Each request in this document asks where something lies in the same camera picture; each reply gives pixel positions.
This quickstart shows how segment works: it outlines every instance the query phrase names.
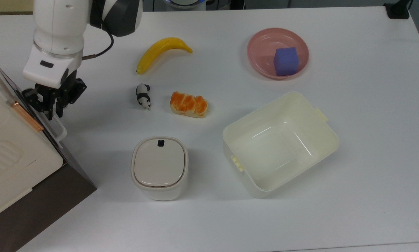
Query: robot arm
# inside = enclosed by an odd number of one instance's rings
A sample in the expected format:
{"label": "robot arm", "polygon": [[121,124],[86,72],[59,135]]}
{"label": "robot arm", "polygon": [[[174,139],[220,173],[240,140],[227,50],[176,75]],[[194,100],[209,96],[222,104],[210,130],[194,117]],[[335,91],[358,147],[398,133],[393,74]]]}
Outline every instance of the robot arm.
{"label": "robot arm", "polygon": [[76,73],[87,23],[121,37],[135,31],[141,13],[142,0],[34,0],[37,28],[23,76],[36,85],[23,92],[26,101],[49,120],[54,110],[62,117],[86,88]]}

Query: black button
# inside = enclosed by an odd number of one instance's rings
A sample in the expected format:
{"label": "black button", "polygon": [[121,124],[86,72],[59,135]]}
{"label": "black button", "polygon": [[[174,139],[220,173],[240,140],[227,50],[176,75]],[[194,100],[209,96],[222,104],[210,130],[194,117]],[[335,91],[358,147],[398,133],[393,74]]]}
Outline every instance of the black button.
{"label": "black button", "polygon": [[48,67],[48,68],[52,68],[54,67],[54,64],[49,63],[49,62],[45,62],[45,61],[41,61],[40,64],[44,67]]}

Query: lid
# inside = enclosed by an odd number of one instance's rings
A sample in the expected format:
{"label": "lid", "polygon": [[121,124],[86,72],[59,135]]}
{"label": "lid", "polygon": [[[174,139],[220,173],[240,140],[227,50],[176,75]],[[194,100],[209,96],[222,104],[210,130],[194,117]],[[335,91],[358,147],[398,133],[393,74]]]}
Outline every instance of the lid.
{"label": "lid", "polygon": [[178,142],[167,138],[155,138],[138,147],[133,173],[142,185],[167,187],[181,179],[184,166],[185,154]]}

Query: plastic bin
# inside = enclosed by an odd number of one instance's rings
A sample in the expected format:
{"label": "plastic bin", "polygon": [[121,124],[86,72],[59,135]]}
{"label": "plastic bin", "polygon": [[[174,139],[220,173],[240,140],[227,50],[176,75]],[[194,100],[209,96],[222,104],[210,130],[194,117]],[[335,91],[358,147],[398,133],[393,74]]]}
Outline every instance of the plastic bin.
{"label": "plastic bin", "polygon": [[336,151],[339,139],[326,121],[291,92],[227,126],[226,149],[250,194],[262,198]]}

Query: bread roll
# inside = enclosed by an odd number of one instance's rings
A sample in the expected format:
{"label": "bread roll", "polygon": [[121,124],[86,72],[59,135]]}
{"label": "bread roll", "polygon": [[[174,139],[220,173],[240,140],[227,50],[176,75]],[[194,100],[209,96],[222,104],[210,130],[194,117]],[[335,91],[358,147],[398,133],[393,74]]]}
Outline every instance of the bread roll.
{"label": "bread roll", "polygon": [[175,91],[171,97],[171,110],[179,115],[204,118],[208,111],[208,102],[202,96],[192,96]]}

